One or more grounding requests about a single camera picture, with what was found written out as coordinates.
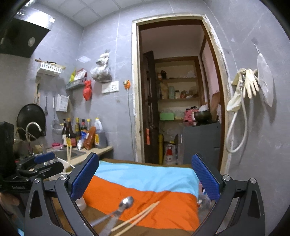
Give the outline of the left hand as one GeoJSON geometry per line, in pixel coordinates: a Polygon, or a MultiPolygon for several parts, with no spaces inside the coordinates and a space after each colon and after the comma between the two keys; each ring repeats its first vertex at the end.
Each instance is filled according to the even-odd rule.
{"type": "Polygon", "coordinates": [[[8,212],[13,212],[14,206],[18,206],[20,201],[9,193],[1,193],[1,206],[8,212]]]}

